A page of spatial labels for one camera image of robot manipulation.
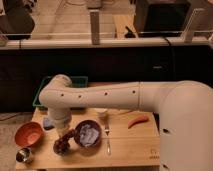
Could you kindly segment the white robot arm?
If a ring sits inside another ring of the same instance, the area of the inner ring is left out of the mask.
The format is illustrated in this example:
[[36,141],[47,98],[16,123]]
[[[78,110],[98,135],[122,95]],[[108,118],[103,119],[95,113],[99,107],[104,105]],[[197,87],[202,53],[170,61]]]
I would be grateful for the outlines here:
[[160,171],[213,171],[213,88],[197,81],[130,82],[74,88],[56,75],[41,104],[57,128],[73,107],[141,110],[159,115]]

